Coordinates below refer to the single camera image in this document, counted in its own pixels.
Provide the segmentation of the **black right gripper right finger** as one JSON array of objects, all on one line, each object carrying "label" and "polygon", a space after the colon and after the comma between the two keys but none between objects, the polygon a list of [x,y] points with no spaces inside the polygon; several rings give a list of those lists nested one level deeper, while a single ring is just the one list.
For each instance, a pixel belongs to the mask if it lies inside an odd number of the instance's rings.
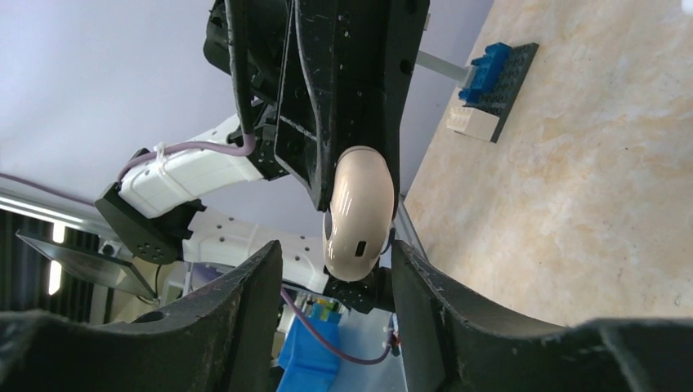
[{"label": "black right gripper right finger", "polygon": [[598,318],[562,327],[510,310],[391,250],[410,391],[689,391],[692,321]]}]

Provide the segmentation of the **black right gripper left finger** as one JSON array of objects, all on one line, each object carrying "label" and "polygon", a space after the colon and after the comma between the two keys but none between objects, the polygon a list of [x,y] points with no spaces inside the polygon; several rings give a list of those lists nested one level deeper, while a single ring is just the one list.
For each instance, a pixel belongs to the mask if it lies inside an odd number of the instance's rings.
[{"label": "black right gripper left finger", "polygon": [[130,323],[1,315],[4,391],[263,391],[282,284],[268,242],[240,266]]}]

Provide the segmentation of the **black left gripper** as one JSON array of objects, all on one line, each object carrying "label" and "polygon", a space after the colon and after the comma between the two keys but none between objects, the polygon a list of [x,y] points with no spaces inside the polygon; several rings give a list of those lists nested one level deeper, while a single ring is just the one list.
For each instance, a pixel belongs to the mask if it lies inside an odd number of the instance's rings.
[{"label": "black left gripper", "polygon": [[264,178],[293,176],[316,210],[336,191],[347,148],[376,149],[400,192],[400,125],[428,1],[216,1],[203,53],[241,87],[226,136]]}]

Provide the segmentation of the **beige charging case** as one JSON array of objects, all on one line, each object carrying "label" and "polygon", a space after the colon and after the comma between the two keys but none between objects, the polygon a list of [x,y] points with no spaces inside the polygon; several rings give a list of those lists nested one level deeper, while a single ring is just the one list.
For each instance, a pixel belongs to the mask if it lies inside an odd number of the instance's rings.
[{"label": "beige charging case", "polygon": [[385,158],[367,146],[345,150],[324,213],[324,261],[334,278],[355,282],[371,272],[388,238],[394,211],[394,183]]}]

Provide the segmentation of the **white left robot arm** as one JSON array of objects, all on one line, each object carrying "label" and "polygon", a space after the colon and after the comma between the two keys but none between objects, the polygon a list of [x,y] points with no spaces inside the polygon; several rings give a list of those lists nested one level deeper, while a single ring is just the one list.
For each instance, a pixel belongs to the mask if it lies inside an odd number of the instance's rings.
[{"label": "white left robot arm", "polygon": [[[96,200],[137,257],[238,265],[279,240],[284,279],[313,292],[371,275],[400,196],[400,125],[427,1],[215,1],[203,53],[236,112],[192,140],[141,150]],[[323,216],[313,242],[203,204],[290,176]]]}]

